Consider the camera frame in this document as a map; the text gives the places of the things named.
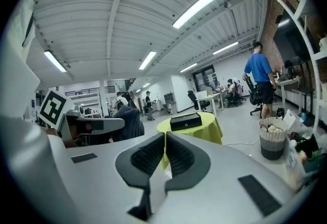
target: round table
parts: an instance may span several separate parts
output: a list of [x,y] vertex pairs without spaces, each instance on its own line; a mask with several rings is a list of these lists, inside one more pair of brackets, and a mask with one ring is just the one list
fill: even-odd
[[[198,112],[198,114],[201,116],[202,126],[176,130],[174,133],[185,134],[217,144],[222,144],[221,138],[223,137],[223,133],[215,115],[208,112]],[[170,118],[159,123],[157,126],[157,131],[165,133],[165,153],[163,155],[163,159],[161,160],[161,164],[162,168],[166,169],[169,164],[169,160],[166,155],[166,132],[172,131],[170,127]]]

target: person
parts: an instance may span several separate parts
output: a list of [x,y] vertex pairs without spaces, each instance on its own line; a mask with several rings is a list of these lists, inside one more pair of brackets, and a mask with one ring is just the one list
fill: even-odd
[[127,100],[127,102],[128,102],[128,106],[129,106],[129,107],[132,107],[132,106],[131,106],[131,101],[132,101],[132,99],[131,99],[131,96],[129,95],[128,92],[126,92],[126,100]]
[[233,88],[234,88],[234,85],[233,85],[233,81],[232,79],[228,79],[227,80],[227,84],[228,84],[228,93],[232,93],[233,92]]
[[273,115],[273,89],[276,89],[277,85],[274,80],[268,59],[262,54],[262,44],[260,42],[255,42],[253,47],[253,54],[245,65],[243,79],[245,80],[247,74],[252,72],[254,81],[262,92],[262,103],[264,104],[262,108],[262,118],[265,119],[268,113],[270,113],[271,116]]
[[145,97],[145,102],[147,103],[148,108],[148,120],[155,120],[152,116],[152,102],[150,100],[150,92],[147,91],[147,96]]
[[128,106],[128,101],[122,96],[122,93],[121,92],[117,92],[117,98],[116,98],[116,108],[117,108],[117,111],[122,106]]
[[241,95],[242,94],[242,88],[241,88],[240,81],[237,78],[233,78],[232,82],[233,82],[236,93],[238,95]]

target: black bag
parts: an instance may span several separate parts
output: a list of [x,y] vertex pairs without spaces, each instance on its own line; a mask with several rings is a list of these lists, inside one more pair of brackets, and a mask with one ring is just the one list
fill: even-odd
[[119,100],[119,101],[116,102],[116,109],[117,109],[117,111],[118,111],[122,106],[124,106],[124,104],[122,103],[121,100]]

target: black wire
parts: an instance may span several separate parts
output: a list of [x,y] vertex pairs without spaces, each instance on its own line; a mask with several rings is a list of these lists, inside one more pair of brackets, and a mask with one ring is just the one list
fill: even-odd
[[256,144],[259,140],[257,140],[256,142],[254,142],[253,144],[246,144],[246,143],[235,143],[235,144],[226,144],[224,146],[229,146],[229,145],[249,145],[249,146],[253,146],[254,144]]

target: black pants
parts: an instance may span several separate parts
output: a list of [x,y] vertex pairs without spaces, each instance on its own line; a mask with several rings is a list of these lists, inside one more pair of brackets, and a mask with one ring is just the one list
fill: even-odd
[[257,83],[260,91],[262,92],[262,103],[272,104],[274,97],[274,91],[270,82],[259,82]]

